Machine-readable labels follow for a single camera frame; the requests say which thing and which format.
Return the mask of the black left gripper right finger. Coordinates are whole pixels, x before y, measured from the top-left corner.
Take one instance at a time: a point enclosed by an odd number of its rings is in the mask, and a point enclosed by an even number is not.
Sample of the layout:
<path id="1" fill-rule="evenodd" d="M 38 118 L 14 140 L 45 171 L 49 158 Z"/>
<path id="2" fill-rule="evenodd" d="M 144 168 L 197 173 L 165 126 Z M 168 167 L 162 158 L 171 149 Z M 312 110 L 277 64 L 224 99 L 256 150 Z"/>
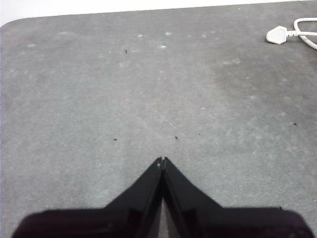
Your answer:
<path id="1" fill-rule="evenodd" d="M 182 238 L 312 238 L 298 213 L 280 208 L 225 208 L 193 185 L 168 158 L 164 201 Z"/>

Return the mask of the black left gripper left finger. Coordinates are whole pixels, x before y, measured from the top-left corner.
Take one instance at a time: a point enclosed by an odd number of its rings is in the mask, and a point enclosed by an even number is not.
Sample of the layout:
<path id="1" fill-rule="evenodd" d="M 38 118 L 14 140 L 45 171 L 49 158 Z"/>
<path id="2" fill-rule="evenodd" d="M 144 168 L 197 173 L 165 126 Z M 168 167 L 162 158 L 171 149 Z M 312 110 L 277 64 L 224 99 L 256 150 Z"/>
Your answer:
<path id="1" fill-rule="evenodd" d="M 14 238 L 146 238 L 159 221 L 162 158 L 104 208 L 47 210 L 26 216 Z"/>

